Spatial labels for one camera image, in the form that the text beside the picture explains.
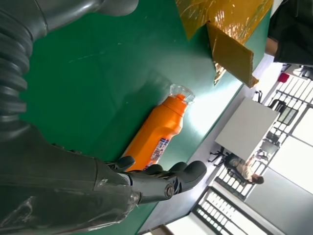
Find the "desk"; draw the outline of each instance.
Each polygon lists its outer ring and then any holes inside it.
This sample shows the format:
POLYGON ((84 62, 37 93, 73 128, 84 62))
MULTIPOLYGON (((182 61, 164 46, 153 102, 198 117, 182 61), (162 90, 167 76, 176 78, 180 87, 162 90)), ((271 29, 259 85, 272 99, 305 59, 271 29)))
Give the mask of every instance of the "desk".
POLYGON ((215 141, 247 161, 278 116, 278 112, 245 98, 215 141))
MULTIPOLYGON (((253 65, 263 56, 269 15, 247 43, 253 65)), ((217 85, 200 29, 188 41, 175 1, 140 0, 129 16, 91 14, 35 44, 26 121, 49 142, 103 161, 121 156, 146 118, 166 98, 172 83, 186 86, 197 101, 184 116, 161 164, 169 169, 186 162, 205 138, 241 83, 225 74, 217 85)), ((133 235, 155 204, 142 205, 121 224, 88 235, 133 235)))

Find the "red object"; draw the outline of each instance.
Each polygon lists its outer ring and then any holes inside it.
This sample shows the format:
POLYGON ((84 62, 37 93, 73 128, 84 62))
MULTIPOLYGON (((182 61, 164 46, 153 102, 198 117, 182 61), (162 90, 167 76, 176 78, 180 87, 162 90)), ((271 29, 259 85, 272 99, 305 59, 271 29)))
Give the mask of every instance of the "red object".
POLYGON ((288 80, 288 78, 290 77, 289 74, 287 73, 281 73, 281 75, 278 77, 278 81, 278 82, 282 82, 282 83, 285 83, 288 80))

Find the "cardboard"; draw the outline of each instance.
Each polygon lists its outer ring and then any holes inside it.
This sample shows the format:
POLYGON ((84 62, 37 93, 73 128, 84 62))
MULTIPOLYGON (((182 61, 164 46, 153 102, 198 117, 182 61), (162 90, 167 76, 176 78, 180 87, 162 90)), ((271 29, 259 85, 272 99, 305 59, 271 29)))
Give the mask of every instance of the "cardboard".
POLYGON ((176 0, 176 4, 189 39, 207 24, 216 63, 215 83, 227 70, 249 87, 256 84, 252 76, 253 54, 244 44, 271 9, 273 0, 176 0))

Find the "white desk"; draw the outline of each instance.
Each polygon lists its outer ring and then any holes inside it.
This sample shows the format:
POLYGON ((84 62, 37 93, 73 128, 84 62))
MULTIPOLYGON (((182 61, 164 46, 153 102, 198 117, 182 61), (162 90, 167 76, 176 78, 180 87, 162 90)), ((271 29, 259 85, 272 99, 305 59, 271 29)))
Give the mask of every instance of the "white desk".
POLYGON ((247 161, 278 116, 278 112, 245 98, 215 141, 247 161))

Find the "bottle label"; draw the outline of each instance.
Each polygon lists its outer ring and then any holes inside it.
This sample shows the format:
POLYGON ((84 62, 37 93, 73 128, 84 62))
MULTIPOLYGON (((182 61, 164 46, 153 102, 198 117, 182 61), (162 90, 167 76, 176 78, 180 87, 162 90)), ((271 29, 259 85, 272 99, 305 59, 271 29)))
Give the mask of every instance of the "bottle label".
POLYGON ((158 146, 154 150, 152 155, 150 157, 150 161, 149 162, 149 164, 145 169, 146 169, 146 168, 148 168, 151 165, 156 164, 161 158, 161 156, 163 155, 163 153, 167 147, 169 142, 170 142, 170 140, 168 140, 168 139, 161 138, 158 142, 158 146))

